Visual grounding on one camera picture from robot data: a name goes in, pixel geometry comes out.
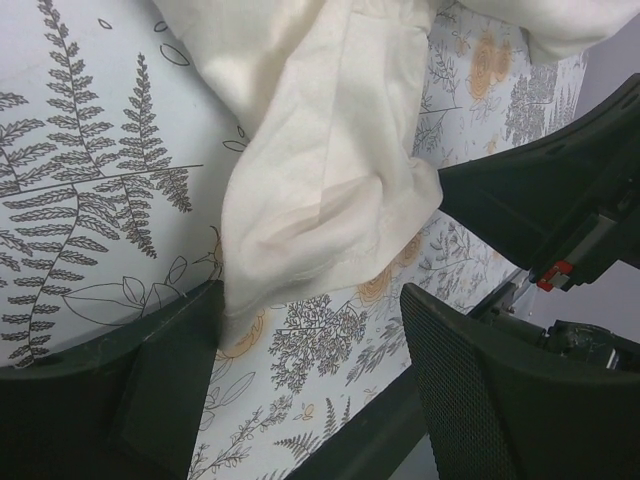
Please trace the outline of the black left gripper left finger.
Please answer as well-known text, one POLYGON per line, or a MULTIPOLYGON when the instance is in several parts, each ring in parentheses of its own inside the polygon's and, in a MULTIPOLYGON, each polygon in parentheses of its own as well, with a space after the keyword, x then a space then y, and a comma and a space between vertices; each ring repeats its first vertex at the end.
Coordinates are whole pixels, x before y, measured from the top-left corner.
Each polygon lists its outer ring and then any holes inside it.
POLYGON ((184 479, 218 348, 223 284, 1 370, 4 479, 184 479))

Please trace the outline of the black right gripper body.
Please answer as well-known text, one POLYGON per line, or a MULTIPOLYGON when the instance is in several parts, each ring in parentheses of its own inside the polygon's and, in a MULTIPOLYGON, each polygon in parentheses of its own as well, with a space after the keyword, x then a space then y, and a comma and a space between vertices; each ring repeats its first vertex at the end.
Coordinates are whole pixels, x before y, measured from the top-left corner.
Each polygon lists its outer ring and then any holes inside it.
MULTIPOLYGON (((552 212, 555 232, 539 241, 545 258, 520 262, 546 292, 595 282, 616 261, 639 267, 638 174, 607 181, 595 194, 571 195, 552 212)), ((639 344, 602 327, 557 320, 544 330, 516 328, 523 341, 568 359, 611 370, 639 371, 639 344)))

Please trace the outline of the cream white t shirt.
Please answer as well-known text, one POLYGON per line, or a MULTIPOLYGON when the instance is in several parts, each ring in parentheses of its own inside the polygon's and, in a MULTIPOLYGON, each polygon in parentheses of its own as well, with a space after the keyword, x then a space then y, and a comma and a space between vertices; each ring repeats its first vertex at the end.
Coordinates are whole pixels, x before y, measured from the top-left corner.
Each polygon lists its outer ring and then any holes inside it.
POLYGON ((374 279, 438 209, 412 154, 436 1, 161 1, 250 141, 221 213, 220 345, 264 307, 374 279))

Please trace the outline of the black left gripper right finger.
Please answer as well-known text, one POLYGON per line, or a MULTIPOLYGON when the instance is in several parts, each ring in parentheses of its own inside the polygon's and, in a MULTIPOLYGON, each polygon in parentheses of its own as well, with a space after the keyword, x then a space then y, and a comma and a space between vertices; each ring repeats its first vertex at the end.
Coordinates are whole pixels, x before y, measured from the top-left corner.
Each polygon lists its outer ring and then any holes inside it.
POLYGON ((464 315, 414 284, 405 337, 443 479, 635 479, 639 346, 595 325, 464 315))

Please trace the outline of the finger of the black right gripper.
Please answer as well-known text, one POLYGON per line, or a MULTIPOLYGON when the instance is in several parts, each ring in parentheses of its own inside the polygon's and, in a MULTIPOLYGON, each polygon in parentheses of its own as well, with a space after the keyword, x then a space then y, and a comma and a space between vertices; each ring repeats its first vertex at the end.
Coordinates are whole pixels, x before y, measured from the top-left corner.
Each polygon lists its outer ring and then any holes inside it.
POLYGON ((639 76, 584 116, 529 144, 439 172, 441 209, 511 263, 546 257, 554 208, 639 175, 639 76))

